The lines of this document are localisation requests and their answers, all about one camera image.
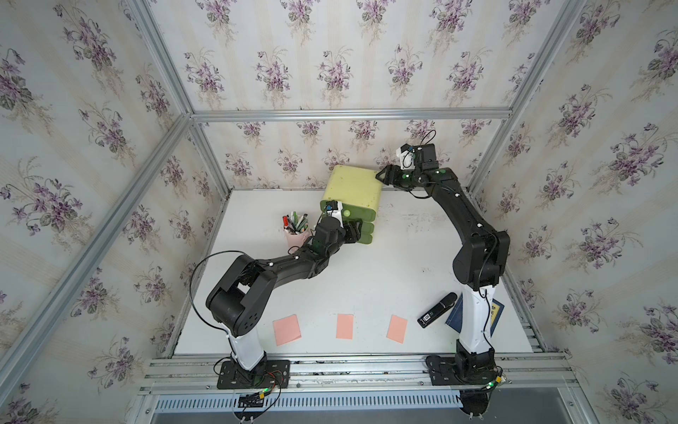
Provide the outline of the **green drawer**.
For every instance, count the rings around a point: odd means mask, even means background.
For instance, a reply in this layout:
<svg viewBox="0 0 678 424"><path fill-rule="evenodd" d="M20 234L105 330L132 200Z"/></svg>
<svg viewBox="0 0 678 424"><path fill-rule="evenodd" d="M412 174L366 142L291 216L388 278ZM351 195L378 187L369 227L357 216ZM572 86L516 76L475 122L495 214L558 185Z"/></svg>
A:
<svg viewBox="0 0 678 424"><path fill-rule="evenodd" d="M377 210L359 205L352 205L346 202L336 200L322 200L321 211L328 211L328 205L332 210L341 210L344 219L359 219L365 222L374 222L377 217Z"/></svg>
<svg viewBox="0 0 678 424"><path fill-rule="evenodd" d="M373 235L372 234L362 234L361 237L358 239L358 243L364 244L364 245L369 245L373 242Z"/></svg>
<svg viewBox="0 0 678 424"><path fill-rule="evenodd" d="M360 238L371 236L374 233L373 222L366 222L362 219L358 219L354 222L354 226L357 229L358 236L360 236Z"/></svg>

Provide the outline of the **green top drawer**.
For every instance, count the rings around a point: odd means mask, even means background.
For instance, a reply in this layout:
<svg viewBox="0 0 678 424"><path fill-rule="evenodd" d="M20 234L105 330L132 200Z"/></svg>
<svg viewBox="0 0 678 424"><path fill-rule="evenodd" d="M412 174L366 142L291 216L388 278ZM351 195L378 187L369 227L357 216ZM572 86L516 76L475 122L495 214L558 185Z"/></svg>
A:
<svg viewBox="0 0 678 424"><path fill-rule="evenodd" d="M359 219L365 222L374 222L377 217L377 210L359 205L352 205L346 202L336 200L322 200L321 211L328 211L328 205L332 210L341 210L344 219Z"/></svg>

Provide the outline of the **green bottom drawer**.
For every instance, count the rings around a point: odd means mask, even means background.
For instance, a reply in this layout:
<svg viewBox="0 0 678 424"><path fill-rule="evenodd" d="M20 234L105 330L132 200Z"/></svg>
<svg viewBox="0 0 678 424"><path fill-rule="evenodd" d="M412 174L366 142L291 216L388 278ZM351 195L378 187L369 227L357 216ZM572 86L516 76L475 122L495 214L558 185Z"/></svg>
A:
<svg viewBox="0 0 678 424"><path fill-rule="evenodd" d="M361 237L358 239L358 243L364 244L364 245L369 245L373 242L373 235L372 234L362 234Z"/></svg>

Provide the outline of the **yellow green drawer cabinet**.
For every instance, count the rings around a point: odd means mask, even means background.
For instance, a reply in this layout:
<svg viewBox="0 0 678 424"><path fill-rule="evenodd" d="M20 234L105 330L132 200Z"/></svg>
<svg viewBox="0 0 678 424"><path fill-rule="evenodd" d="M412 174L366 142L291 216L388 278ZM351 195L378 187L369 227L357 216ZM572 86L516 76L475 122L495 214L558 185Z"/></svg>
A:
<svg viewBox="0 0 678 424"><path fill-rule="evenodd" d="M336 200L352 205L374 208L380 206L383 184L375 175L377 171L349 165L336 165L322 200Z"/></svg>

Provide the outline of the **pink sticky pad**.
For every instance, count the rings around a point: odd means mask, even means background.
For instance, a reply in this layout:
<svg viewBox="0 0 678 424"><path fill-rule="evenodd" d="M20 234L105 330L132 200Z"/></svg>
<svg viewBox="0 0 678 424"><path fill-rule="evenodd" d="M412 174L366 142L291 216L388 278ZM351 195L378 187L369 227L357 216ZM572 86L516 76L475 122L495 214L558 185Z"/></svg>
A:
<svg viewBox="0 0 678 424"><path fill-rule="evenodd" d="M273 321L273 329L277 346L289 344L302 337L298 316L295 314Z"/></svg>
<svg viewBox="0 0 678 424"><path fill-rule="evenodd" d="M408 321L400 316L392 314L390 317L387 339L398 344L403 344L406 336Z"/></svg>
<svg viewBox="0 0 678 424"><path fill-rule="evenodd" d="M337 331L335 332L335 337L337 339L351 340L353 339L353 331L354 331L354 315L338 314Z"/></svg>

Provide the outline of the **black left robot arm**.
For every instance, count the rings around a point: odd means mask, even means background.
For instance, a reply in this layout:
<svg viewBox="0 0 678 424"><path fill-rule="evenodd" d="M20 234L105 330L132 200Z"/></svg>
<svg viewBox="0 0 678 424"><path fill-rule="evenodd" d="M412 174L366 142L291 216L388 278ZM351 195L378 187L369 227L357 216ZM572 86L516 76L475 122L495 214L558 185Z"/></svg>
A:
<svg viewBox="0 0 678 424"><path fill-rule="evenodd" d="M297 280L317 277L330 258L345 244L357 243L363 221L323 217L314 236L301 247L274 259L254 259L240 254L206 299L206 308L226 331L231 361L239 370L261 374L267 354L261 346L256 326L275 288Z"/></svg>

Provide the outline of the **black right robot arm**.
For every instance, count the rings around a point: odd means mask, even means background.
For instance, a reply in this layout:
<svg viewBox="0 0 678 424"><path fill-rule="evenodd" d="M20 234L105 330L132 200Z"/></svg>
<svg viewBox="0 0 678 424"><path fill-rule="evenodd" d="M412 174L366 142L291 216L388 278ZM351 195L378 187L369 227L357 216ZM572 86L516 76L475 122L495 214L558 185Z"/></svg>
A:
<svg viewBox="0 0 678 424"><path fill-rule="evenodd" d="M376 178L386 186L405 192L421 188L445 212L457 230L461 248L452 263L463 285L462 330L457 339L456 374L470 383L496 372L491 343L494 292L506 269L510 236L497 231L482 217L464 192L457 175L441 168L433 144L404 144L397 149L400 164L390 164Z"/></svg>

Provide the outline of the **pens in cup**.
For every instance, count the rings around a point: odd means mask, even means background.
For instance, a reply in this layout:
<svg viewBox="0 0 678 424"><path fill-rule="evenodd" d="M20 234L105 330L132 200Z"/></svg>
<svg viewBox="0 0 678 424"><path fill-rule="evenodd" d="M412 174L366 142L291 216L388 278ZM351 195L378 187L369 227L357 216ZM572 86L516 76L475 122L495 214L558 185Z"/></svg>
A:
<svg viewBox="0 0 678 424"><path fill-rule="evenodd" d="M293 211L282 217L282 224L289 235L298 235L308 229L308 215Z"/></svg>

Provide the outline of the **pink pen cup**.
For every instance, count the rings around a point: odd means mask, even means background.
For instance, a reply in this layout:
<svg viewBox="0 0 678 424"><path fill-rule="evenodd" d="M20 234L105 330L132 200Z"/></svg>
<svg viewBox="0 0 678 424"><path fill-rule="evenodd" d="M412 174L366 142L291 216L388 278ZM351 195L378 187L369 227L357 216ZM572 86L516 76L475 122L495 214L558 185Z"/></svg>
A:
<svg viewBox="0 0 678 424"><path fill-rule="evenodd" d="M286 231L285 236L289 248L299 248L312 236L312 232L309 229L301 232Z"/></svg>

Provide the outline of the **dark blue notebook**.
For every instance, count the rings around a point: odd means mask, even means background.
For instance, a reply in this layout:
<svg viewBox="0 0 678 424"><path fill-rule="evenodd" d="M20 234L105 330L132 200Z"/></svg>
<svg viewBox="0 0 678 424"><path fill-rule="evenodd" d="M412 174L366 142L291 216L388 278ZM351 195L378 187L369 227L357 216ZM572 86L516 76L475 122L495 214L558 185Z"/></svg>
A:
<svg viewBox="0 0 678 424"><path fill-rule="evenodd" d="M452 328L456 332L460 333L462 330L463 326L463 296L460 295L458 297L457 302L455 305L452 307L450 315L446 319L446 325L448 327ZM495 332L495 329L501 319L501 315L503 313L503 310L505 309L505 305L498 300L493 300L493 305L492 305L492 312L491 312L491 327L490 327L490 335L493 335Z"/></svg>

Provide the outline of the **small circuit board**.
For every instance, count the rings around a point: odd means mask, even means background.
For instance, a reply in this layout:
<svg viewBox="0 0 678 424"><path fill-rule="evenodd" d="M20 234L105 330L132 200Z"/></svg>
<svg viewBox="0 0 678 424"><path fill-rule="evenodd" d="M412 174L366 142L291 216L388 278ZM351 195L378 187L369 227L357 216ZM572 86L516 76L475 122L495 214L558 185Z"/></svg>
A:
<svg viewBox="0 0 678 424"><path fill-rule="evenodd" d="M261 408L264 406L266 397L264 393L242 395L238 398L238 408Z"/></svg>

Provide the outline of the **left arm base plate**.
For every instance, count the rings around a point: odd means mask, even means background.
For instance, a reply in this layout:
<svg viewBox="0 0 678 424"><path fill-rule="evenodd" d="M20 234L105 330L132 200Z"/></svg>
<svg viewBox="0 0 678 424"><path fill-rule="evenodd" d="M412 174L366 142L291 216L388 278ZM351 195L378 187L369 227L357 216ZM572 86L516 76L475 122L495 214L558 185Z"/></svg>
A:
<svg viewBox="0 0 678 424"><path fill-rule="evenodd" d="M245 370L238 362L224 362L218 372L218 390L286 389L291 376L289 360L263 360L253 370Z"/></svg>

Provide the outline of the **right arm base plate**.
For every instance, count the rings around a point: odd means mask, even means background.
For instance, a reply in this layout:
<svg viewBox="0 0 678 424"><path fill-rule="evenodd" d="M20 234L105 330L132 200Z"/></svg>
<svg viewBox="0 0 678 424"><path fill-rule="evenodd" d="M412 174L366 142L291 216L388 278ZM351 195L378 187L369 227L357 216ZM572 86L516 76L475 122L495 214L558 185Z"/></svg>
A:
<svg viewBox="0 0 678 424"><path fill-rule="evenodd" d="M503 370L494 360L494 353L457 353L454 356L429 355L425 359L434 386L489 386L501 381Z"/></svg>

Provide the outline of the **aluminium front rail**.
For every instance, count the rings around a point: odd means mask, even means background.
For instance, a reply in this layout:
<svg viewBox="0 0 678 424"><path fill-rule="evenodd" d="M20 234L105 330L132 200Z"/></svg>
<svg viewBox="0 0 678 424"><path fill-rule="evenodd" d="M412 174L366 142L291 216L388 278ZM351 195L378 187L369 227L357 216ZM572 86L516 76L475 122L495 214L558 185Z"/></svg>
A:
<svg viewBox="0 0 678 424"><path fill-rule="evenodd" d="M453 377L434 376L442 366L427 366L427 355L282 355L272 354L268 361L287 361L289 365L262 383L246 385L235 374L222 371L217 357L179 355L169 360L151 360L141 380L143 395L216 394L219 391L269 388L284 384L285 394L340 390L431 390L435 386L455 390L484 389L486 383L468 384ZM579 383L562 353L499 353L495 357L501 370L501 389L577 388Z"/></svg>

